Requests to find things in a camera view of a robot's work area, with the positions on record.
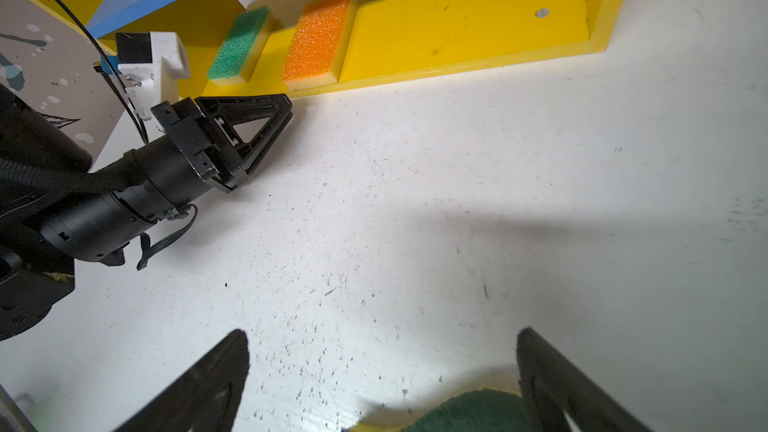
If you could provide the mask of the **green topped sponge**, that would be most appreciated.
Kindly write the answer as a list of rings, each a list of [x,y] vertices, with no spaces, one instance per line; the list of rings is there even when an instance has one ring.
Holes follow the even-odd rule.
[[[219,87],[247,83],[274,22],[267,6],[238,14],[207,72],[208,80]]]

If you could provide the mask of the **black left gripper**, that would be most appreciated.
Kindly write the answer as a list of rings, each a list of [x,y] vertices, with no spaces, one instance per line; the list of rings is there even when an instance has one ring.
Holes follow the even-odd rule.
[[[128,153],[128,170],[140,180],[128,188],[133,210],[181,210],[211,189],[234,191],[293,118],[284,94],[186,98],[153,114],[164,135]]]

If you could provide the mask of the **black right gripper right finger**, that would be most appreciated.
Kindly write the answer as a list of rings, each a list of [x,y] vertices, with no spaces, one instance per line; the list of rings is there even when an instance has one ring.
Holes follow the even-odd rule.
[[[518,334],[516,356],[533,431],[650,431],[533,328]]]

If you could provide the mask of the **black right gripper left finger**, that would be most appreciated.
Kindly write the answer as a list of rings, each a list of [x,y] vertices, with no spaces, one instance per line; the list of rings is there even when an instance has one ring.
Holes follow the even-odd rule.
[[[249,372],[248,339],[235,329],[120,431],[230,431]]]

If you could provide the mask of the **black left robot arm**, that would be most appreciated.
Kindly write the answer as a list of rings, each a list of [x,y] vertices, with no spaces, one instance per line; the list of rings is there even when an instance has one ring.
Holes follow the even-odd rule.
[[[1,336],[34,327],[75,288],[77,262],[139,266],[190,228],[196,200],[245,184],[292,119],[283,94],[187,98],[152,110],[164,134],[101,170],[91,156],[8,89],[1,92]]]

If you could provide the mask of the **orange topped sponge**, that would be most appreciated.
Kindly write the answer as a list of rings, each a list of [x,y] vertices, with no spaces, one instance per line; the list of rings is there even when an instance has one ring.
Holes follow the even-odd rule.
[[[357,0],[317,0],[305,6],[281,72],[289,90],[339,81],[357,8]]]

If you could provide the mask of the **dark green wavy scourer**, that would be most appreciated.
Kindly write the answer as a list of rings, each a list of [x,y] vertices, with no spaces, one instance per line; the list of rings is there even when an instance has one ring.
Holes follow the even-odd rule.
[[[479,389],[441,403],[407,425],[358,422],[346,431],[531,431],[522,397],[507,391]]]

